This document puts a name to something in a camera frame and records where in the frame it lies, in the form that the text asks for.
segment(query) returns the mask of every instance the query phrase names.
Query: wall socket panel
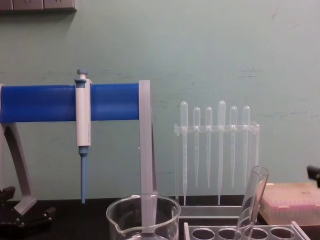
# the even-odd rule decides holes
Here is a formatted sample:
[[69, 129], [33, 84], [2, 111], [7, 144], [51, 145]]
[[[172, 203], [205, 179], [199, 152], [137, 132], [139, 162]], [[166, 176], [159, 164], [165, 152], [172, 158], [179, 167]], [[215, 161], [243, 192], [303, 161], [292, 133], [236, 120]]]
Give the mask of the wall socket panel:
[[75, 0], [43, 0], [45, 10], [76, 10]]
[[43, 9], [43, 0], [13, 0], [14, 11], [41, 11]]
[[12, 11], [14, 5], [12, 0], [0, 0], [0, 12], [1, 11]]

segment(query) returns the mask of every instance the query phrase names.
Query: pipette rack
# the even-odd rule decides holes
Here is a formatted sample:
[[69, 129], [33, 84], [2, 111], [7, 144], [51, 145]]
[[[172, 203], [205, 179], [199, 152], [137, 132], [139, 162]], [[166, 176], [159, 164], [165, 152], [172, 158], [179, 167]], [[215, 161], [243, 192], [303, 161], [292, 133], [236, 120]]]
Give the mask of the pipette rack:
[[[199, 184], [202, 185], [202, 191], [204, 187], [208, 188], [206, 195], [218, 195], [218, 205], [220, 205], [222, 186], [231, 189], [236, 185], [238, 194], [242, 195], [250, 169], [259, 165], [260, 126], [250, 120], [250, 107], [242, 108], [242, 118], [239, 118], [241, 124], [238, 124], [238, 108], [231, 106], [229, 114], [226, 114], [226, 106], [224, 101], [218, 103], [217, 124], [213, 124], [211, 107], [205, 109], [205, 114], [201, 114], [199, 107], [194, 107], [191, 123], [188, 103], [185, 101], [181, 103], [180, 125], [174, 125], [176, 200], [182, 195], [184, 197], [199, 195], [200, 190], [197, 190]], [[205, 124], [201, 125], [201, 117], [205, 119]], [[207, 173], [198, 175], [201, 166], [202, 170], [205, 167]], [[231, 169], [227, 176], [228, 181], [226, 175], [223, 178], [226, 168]], [[213, 174], [214, 169], [218, 169], [217, 177]], [[241, 169], [243, 174], [239, 175], [238, 171]]]
[[[184, 240], [233, 240], [236, 226], [191, 226], [184, 223]], [[239, 240], [310, 240], [299, 225], [292, 221], [288, 225], [256, 225], [251, 237]]]

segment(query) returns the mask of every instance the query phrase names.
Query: test tube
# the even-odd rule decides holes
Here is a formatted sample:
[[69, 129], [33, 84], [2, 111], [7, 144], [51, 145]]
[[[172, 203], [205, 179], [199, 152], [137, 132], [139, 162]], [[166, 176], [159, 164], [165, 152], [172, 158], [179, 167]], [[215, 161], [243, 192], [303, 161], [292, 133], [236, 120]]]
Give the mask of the test tube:
[[250, 124], [250, 107], [244, 106], [242, 110], [242, 125], [244, 125], [244, 133], [243, 133], [244, 187], [247, 186], [249, 124]]
[[206, 125], [206, 174], [208, 188], [210, 188], [210, 167], [211, 167], [211, 127], [213, 123], [212, 108], [208, 106], [205, 109], [205, 125]]
[[198, 187], [199, 174], [199, 127], [200, 127], [201, 110], [199, 107], [193, 109], [193, 127], [194, 127], [194, 176], [195, 187]]
[[218, 167], [218, 205], [220, 205], [222, 180], [224, 173], [224, 130], [226, 125], [226, 102], [220, 101], [218, 105], [218, 128], [219, 128], [219, 167]]
[[239, 240], [241, 236], [243, 237], [241, 239], [245, 236], [251, 239], [268, 176], [269, 171], [266, 168], [262, 166], [252, 168], [233, 240]]
[[188, 148], [187, 148], [187, 134], [188, 134], [188, 103], [181, 102], [180, 105], [180, 124], [182, 129], [182, 181], [183, 181], [183, 204], [186, 205], [186, 196], [188, 188]]
[[235, 186], [235, 166], [236, 166], [236, 126], [238, 124], [238, 108], [232, 106], [230, 108], [230, 126], [231, 126], [231, 149], [230, 149], [230, 162], [231, 162], [231, 184]]

